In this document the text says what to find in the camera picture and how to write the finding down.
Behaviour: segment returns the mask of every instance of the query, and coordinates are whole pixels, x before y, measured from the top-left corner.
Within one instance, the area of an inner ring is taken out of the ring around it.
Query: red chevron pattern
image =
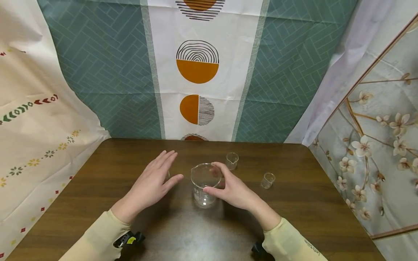
[[[38,104],[38,105],[42,105],[42,104],[45,104],[45,103],[51,103],[51,102],[56,101],[56,100],[58,100],[58,95],[54,94],[51,98],[45,98],[42,101],[41,100],[36,100],[33,103]]]

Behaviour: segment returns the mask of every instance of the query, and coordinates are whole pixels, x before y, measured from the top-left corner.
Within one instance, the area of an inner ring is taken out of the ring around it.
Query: clear glass
[[[237,168],[237,163],[239,159],[240,157],[238,156],[237,153],[234,153],[234,152],[228,153],[227,162],[226,162],[226,166],[228,167],[228,169],[235,170]]]
[[[273,173],[265,173],[263,180],[261,181],[261,186],[263,188],[270,188],[271,185],[273,184],[274,180],[276,179],[276,177],[273,175]]]
[[[191,169],[191,182],[194,184],[193,198],[198,207],[209,208],[216,202],[217,198],[203,192],[203,188],[216,188],[221,178],[221,170],[210,163],[202,163]]]

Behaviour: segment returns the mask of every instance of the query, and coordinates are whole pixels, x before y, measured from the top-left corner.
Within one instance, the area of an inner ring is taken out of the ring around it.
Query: right hand
[[[228,167],[219,162],[212,163],[217,166],[225,177],[225,189],[205,187],[204,192],[225,200],[234,207],[251,210],[260,200],[258,195],[249,189],[237,176],[232,174]]]

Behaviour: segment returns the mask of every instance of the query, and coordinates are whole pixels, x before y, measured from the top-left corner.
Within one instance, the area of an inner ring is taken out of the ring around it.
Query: hand
[[[225,200],[234,207],[245,210],[252,209],[261,200],[242,180],[232,174],[225,164],[219,162],[212,164],[217,166],[225,177],[225,189],[205,187],[204,192]]]
[[[220,190],[205,187],[204,192],[225,200],[237,208],[245,209],[258,220],[264,231],[275,228],[282,218],[257,194],[249,189],[237,176],[232,174],[228,167],[219,162],[212,163],[217,166],[225,177],[225,189]]]
[[[183,175],[176,175],[164,183],[168,170],[176,157],[176,152],[164,150],[147,165],[125,197],[111,208],[113,214],[120,221],[131,223],[139,212],[157,203],[183,179]]]

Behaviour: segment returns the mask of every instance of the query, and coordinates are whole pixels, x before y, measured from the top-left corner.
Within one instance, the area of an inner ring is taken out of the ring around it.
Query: beige fabric backdrop
[[[310,146],[372,238],[418,229],[418,18],[415,20]],[[376,244],[388,261],[409,261],[418,256],[417,239],[416,233],[410,233]]]
[[[37,2],[2,1],[0,25],[4,260],[109,135],[66,84]]]

